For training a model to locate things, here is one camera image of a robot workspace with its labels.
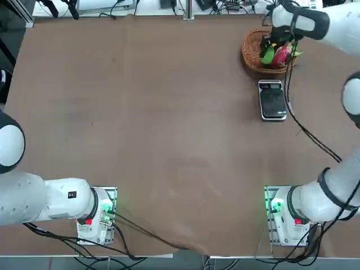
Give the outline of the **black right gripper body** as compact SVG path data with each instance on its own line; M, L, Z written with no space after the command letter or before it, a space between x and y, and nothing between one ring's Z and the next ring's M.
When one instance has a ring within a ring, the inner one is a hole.
M289 31L275 28L274 26L272 27L269 36L271 44L286 44L292 42L294 39L294 36Z

